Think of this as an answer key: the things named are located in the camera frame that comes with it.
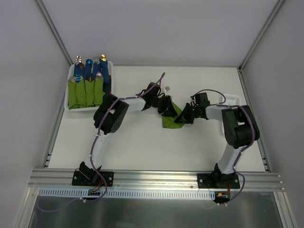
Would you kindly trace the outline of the green paper napkin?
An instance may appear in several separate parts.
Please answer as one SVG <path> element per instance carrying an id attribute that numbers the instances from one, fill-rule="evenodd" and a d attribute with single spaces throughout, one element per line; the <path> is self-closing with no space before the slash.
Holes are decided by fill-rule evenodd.
<path id="1" fill-rule="evenodd" d="M 180 115 L 182 113 L 182 110 L 175 104 L 172 103 L 174 110 L 177 112 L 177 115 Z M 162 127 L 166 129 L 180 129 L 182 128 L 185 124 L 184 123 L 176 123 L 175 122 L 176 117 L 162 117 Z"/>

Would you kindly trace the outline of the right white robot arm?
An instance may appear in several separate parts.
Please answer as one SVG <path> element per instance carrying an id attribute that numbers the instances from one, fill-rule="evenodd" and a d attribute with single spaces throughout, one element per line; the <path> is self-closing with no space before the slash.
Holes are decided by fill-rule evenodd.
<path id="1" fill-rule="evenodd" d="M 196 118 L 222 122 L 227 145 L 210 174 L 197 174 L 198 187 L 239 189 L 239 174 L 236 167 L 243 152 L 259 139 L 259 128 L 248 105 L 228 105 L 225 101 L 212 105 L 207 92 L 205 89 L 191 96 L 194 102 L 185 105 L 175 122 L 192 124 Z"/>

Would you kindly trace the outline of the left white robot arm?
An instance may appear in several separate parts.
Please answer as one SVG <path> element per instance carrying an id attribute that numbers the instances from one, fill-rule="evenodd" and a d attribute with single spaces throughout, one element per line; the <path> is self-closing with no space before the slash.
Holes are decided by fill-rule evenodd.
<path id="1" fill-rule="evenodd" d="M 114 173 L 101 171 L 106 144 L 110 136 L 120 128 L 127 112 L 144 111 L 151 107 L 156 108 L 161 116 L 178 116 L 171 97 L 161 93 L 158 83 L 151 82 L 146 89 L 132 97 L 108 95 L 94 114 L 95 139 L 89 155 L 74 171 L 72 185 L 111 187 Z"/>

